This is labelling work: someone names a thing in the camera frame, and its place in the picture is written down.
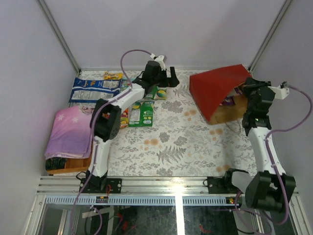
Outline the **green snack bag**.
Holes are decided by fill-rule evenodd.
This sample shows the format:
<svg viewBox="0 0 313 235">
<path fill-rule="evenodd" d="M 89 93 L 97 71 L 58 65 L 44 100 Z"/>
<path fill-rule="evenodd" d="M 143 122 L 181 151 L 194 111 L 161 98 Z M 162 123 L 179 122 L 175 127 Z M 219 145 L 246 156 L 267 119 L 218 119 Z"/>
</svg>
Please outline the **green snack bag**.
<svg viewBox="0 0 313 235">
<path fill-rule="evenodd" d="M 154 86 L 152 90 L 145 95 L 145 98 L 151 100 L 166 100 L 167 88 Z"/>
<path fill-rule="evenodd" d="M 132 105 L 129 127 L 152 127 L 154 117 L 154 102 L 141 101 Z"/>
</svg>

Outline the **green Fox's candy bag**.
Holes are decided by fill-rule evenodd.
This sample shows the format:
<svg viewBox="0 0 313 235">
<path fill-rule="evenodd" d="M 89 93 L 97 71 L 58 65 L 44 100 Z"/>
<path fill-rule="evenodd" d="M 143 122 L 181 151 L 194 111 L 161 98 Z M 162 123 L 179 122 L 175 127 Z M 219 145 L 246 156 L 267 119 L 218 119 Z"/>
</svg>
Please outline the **green Fox's candy bag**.
<svg viewBox="0 0 313 235">
<path fill-rule="evenodd" d="M 124 90 L 126 90 L 130 86 L 132 81 L 133 79 L 128 80 L 127 78 L 123 78 L 121 82 L 120 92 L 123 92 Z"/>
</svg>

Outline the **red paper bag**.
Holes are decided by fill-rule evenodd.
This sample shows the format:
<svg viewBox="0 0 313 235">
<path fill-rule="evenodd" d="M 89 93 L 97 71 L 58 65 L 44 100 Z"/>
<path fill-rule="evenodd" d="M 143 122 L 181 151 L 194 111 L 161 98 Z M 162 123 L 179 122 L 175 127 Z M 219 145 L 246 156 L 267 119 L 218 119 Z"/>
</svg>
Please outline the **red paper bag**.
<svg viewBox="0 0 313 235">
<path fill-rule="evenodd" d="M 244 94 L 234 95 L 234 104 L 222 105 L 222 102 L 235 88 L 240 88 L 248 77 L 250 73 L 241 64 L 190 76 L 190 94 L 209 124 L 227 123 L 243 117 L 247 109 Z"/>
</svg>

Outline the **yellow M&M's candy pack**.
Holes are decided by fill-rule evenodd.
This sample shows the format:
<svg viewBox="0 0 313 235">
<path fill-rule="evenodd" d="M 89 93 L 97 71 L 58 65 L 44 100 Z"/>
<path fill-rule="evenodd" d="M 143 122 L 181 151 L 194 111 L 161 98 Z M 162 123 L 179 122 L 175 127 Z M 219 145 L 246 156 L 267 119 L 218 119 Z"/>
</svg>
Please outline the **yellow M&M's candy pack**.
<svg viewBox="0 0 313 235">
<path fill-rule="evenodd" d="M 109 72 L 109 71 L 104 71 L 103 74 L 103 79 L 104 80 L 121 80 L 123 77 L 123 73 L 120 72 Z"/>
</svg>

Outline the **orange candy bag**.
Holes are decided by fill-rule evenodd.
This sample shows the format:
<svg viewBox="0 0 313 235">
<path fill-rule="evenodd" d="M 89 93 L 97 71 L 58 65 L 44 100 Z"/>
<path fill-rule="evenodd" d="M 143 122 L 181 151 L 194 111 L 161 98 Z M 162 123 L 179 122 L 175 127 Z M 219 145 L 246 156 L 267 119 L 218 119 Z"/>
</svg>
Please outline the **orange candy bag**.
<svg viewBox="0 0 313 235">
<path fill-rule="evenodd" d="M 120 128 L 121 129 L 124 129 L 124 128 L 129 126 L 129 118 L 130 118 L 129 109 L 127 108 L 121 114 L 121 118 L 120 118 Z"/>
</svg>

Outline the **blue chips bag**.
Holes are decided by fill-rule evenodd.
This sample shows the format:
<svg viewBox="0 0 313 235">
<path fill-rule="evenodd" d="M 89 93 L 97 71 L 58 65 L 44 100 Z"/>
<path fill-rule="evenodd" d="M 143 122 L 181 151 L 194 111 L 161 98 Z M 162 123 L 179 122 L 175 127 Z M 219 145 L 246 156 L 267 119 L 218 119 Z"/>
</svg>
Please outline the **blue chips bag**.
<svg viewBox="0 0 313 235">
<path fill-rule="evenodd" d="M 95 103 L 108 100 L 120 93 L 121 79 L 83 80 L 75 78 L 69 103 Z"/>
</svg>

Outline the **purple Fox's berries bag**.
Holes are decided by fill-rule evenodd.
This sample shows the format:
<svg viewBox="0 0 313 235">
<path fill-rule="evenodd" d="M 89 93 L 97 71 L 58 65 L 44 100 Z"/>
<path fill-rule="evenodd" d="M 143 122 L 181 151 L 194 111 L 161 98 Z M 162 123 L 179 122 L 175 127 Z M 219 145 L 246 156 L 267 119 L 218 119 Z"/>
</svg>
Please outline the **purple Fox's berries bag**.
<svg viewBox="0 0 313 235">
<path fill-rule="evenodd" d="M 220 106 L 232 106 L 235 105 L 234 97 L 242 95 L 241 87 L 233 88 L 230 93 L 224 98 L 224 100 L 219 104 Z"/>
</svg>

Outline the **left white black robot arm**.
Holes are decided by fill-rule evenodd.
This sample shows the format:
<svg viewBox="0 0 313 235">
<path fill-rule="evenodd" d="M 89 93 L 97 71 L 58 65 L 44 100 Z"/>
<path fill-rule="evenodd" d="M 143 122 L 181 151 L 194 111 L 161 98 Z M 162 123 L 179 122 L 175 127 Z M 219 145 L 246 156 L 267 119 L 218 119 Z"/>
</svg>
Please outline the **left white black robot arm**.
<svg viewBox="0 0 313 235">
<path fill-rule="evenodd" d="M 126 90 L 109 100 L 97 101 L 90 122 L 92 159 L 86 172 L 86 183 L 90 183 L 92 190 L 96 193 L 106 190 L 110 146 L 119 132 L 122 112 L 144 98 L 154 87 L 176 87 L 178 84 L 174 67 L 170 67 L 168 76 L 160 62 L 148 61 L 142 75 L 130 81 Z"/>
</svg>

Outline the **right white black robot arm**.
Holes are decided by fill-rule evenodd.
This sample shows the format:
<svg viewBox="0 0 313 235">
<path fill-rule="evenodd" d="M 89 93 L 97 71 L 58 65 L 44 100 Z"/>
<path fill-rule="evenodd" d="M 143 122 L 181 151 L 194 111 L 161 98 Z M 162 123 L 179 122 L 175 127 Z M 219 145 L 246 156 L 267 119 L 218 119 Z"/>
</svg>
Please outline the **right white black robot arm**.
<svg viewBox="0 0 313 235">
<path fill-rule="evenodd" d="M 282 213 L 294 192 L 295 179 L 286 174 L 278 159 L 268 115 L 273 101 L 283 100 L 289 93 L 285 83 L 273 87 L 268 81 L 249 77 L 243 84 L 247 109 L 242 126 L 253 148 L 257 173 L 250 177 L 244 170 L 233 170 L 231 176 L 223 180 L 223 188 L 228 193 L 241 190 L 249 208 Z"/>
</svg>

